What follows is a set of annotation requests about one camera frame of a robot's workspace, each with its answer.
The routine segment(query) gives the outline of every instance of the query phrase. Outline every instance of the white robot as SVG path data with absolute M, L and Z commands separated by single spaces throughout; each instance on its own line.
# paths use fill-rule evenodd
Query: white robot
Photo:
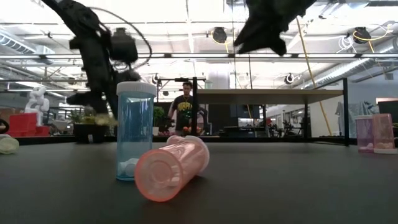
M 44 93 L 47 91 L 44 87 L 35 87 L 29 93 L 29 101 L 25 106 L 24 113 L 36 113 L 37 123 L 36 126 L 43 125 L 43 114 L 50 109 L 49 99 L 44 98 Z

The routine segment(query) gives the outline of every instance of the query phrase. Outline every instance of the pink container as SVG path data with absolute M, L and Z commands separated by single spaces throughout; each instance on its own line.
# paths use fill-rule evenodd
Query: pink container
M 138 160 L 137 188 L 149 200 L 168 201 L 205 170 L 209 160 L 209 150 L 200 138 L 171 136 L 166 146 L 150 150 Z
M 356 140 L 359 152 L 373 152 L 373 116 L 363 115 L 355 117 Z
M 374 153 L 397 154 L 391 114 L 373 115 Z

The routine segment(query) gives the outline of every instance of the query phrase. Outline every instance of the white bottle cap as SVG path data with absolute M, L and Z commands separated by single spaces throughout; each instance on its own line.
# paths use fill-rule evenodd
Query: white bottle cap
M 122 92 L 148 93 L 156 96 L 156 86 L 143 82 L 121 82 L 116 87 L 116 93 Z

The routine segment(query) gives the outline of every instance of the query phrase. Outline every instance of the black table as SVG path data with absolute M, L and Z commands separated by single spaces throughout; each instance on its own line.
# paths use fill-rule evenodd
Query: black table
M 398 222 L 398 156 L 322 144 L 208 146 L 202 177 L 166 203 L 115 180 L 115 143 L 22 146 L 0 156 L 0 223 Z

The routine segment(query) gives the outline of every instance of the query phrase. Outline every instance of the blue plastic bottle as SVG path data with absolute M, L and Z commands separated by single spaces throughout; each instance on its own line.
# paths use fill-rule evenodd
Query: blue plastic bottle
M 138 159 L 152 149 L 152 123 L 156 86 L 142 82 L 118 84 L 118 146 L 116 178 L 134 180 Z

